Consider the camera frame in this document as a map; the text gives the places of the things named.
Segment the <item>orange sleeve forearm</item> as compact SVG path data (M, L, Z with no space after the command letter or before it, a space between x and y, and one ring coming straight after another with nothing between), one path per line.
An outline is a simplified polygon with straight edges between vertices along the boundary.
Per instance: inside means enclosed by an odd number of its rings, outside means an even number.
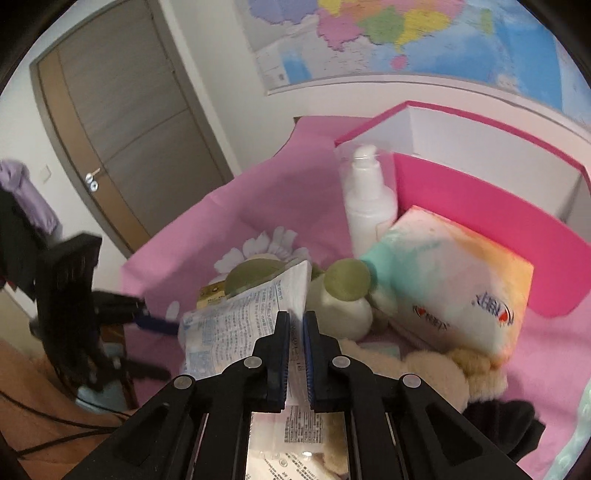
M46 357L1 342L1 433L31 478L63 478L122 422L76 405Z

